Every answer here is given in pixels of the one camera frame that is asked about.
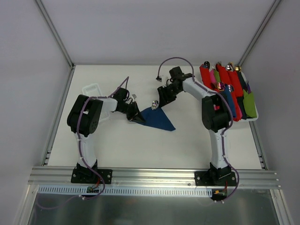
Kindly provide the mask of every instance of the white tabletop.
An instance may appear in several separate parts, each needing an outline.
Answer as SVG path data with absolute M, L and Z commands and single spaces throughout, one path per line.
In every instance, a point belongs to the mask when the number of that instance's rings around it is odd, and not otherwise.
M 169 76 L 173 66 L 163 66 L 161 74 Z M 195 76 L 200 78 L 199 67 Z M 182 66 L 184 73 L 191 68 Z M 48 165 L 75 166 L 78 149 L 74 134 L 67 126 L 67 116 L 82 87 L 98 83 L 104 95 L 111 94 L 129 76 L 128 90 L 137 95 L 140 111 L 159 100 L 156 81 L 158 66 L 76 66 Z M 100 123 L 95 136 L 98 166 L 134 168 L 209 168 L 211 146 L 209 132 L 202 124 L 201 103 L 188 93 L 163 107 L 175 126 L 164 131 L 126 120 L 119 112 Z M 235 122 L 228 131 L 230 162 L 237 169 L 261 169 L 248 122 Z

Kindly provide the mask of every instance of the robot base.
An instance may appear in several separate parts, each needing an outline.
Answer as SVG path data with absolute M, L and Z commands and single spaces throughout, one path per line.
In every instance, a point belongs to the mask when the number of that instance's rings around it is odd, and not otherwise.
M 112 178 L 113 178 L 112 170 L 98 169 L 97 161 L 93 165 L 92 169 L 102 176 L 105 184 L 112 183 Z M 77 163 L 77 165 L 74 168 L 73 173 L 72 173 L 71 183 L 73 183 L 73 184 L 96 184 L 97 182 L 98 182 L 98 176 L 94 172 L 92 172 L 88 168 L 83 167 Z
M 210 163 L 208 171 L 195 172 L 196 186 L 226 186 L 226 182 L 228 187 L 236 186 L 235 173 L 229 166 L 217 169 Z

